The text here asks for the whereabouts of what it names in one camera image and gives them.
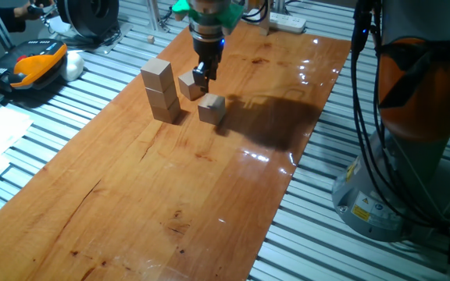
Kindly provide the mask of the person hand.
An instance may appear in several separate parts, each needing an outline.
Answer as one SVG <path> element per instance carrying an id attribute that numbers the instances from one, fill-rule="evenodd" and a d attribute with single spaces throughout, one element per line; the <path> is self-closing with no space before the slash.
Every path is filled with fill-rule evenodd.
<path id="1" fill-rule="evenodd" d="M 43 16 L 44 10 L 54 5 L 53 1 L 27 1 L 22 6 L 13 9 L 16 21 L 37 20 Z"/>

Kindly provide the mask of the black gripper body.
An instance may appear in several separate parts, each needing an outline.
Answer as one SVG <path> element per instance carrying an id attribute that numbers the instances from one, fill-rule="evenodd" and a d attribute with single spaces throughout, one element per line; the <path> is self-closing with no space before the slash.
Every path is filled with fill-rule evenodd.
<path id="1" fill-rule="evenodd" d="M 221 61 L 221 38 L 216 40 L 203 41 L 202 39 L 193 39 L 193 47 L 198 54 L 199 62 L 204 62 L 210 66 L 210 61 L 219 58 Z"/>

